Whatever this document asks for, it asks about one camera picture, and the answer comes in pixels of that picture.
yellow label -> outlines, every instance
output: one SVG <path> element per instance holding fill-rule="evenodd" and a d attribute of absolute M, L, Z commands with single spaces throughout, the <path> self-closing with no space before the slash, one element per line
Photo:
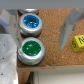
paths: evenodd
<path fill-rule="evenodd" d="M 74 36 L 70 43 L 74 52 L 84 51 L 84 35 Z"/>

green can lid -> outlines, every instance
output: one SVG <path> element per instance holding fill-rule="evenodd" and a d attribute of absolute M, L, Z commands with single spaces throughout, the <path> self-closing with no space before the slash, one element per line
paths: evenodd
<path fill-rule="evenodd" d="M 22 46 L 22 51 L 28 56 L 36 56 L 40 50 L 40 45 L 35 41 L 28 41 Z"/>

